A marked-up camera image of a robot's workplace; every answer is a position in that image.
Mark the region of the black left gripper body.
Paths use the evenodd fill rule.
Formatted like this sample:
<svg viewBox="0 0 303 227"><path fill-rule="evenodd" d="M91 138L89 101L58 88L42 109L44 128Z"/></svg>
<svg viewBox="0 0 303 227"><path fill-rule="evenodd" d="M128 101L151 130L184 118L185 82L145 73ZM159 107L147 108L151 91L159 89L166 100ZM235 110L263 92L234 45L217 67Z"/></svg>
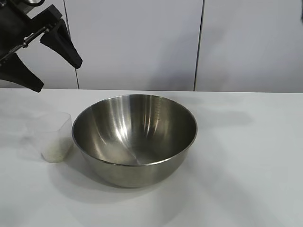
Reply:
<svg viewBox="0 0 303 227"><path fill-rule="evenodd" d="M54 6L30 18L27 14L44 4L43 0L2 0L0 2L0 62L17 50L28 47L42 33L49 32L62 18Z"/></svg>

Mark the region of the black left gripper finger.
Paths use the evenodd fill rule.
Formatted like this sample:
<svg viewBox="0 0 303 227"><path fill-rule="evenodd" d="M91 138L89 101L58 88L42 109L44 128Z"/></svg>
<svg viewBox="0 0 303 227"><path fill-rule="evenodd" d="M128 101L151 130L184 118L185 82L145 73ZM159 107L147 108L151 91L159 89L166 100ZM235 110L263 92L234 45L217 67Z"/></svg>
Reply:
<svg viewBox="0 0 303 227"><path fill-rule="evenodd" d="M58 53L74 68L81 67L82 58L71 41L63 19L60 19L53 28L40 38L40 43Z"/></svg>
<svg viewBox="0 0 303 227"><path fill-rule="evenodd" d="M25 66L16 53L0 64L0 79L21 85L35 92L40 92L44 86L42 80Z"/></svg>

